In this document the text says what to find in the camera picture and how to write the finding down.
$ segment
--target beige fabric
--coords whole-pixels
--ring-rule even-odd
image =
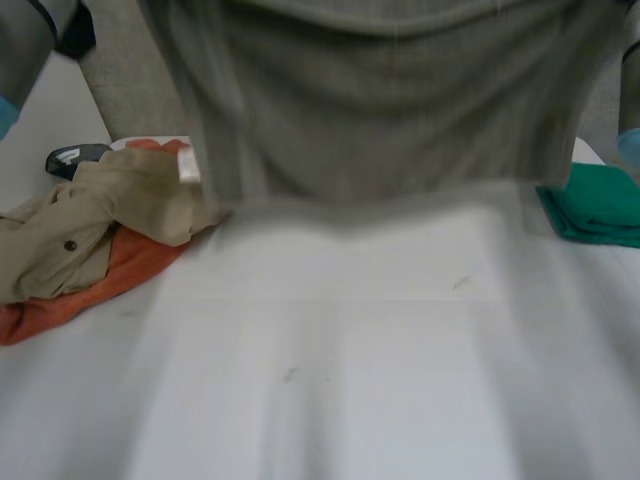
[[[214,218],[200,187],[179,183],[175,155],[106,153],[82,163],[72,182],[0,216],[0,305],[53,298],[104,278],[114,223],[175,246]]]

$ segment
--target gray shirt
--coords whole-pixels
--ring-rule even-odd
[[[372,202],[561,184],[624,7],[604,0],[140,0],[208,200]]]

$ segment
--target green cloth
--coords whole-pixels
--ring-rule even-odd
[[[561,237],[640,248],[640,189],[619,168],[577,163],[564,190],[536,190]]]

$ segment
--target white tabletop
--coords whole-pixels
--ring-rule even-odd
[[[0,478],[637,480],[638,291],[508,183],[240,215],[0,350]]]

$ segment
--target crumpled fabric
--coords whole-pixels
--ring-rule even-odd
[[[64,325],[86,308],[105,302],[158,275],[189,247],[171,247],[119,227],[111,241],[106,277],[84,291],[54,299],[0,306],[0,345],[12,345]]]
[[[112,227],[178,246],[218,222],[197,184],[181,184],[182,142],[137,142],[83,162],[72,182],[0,215],[0,304],[56,298],[105,278]]]

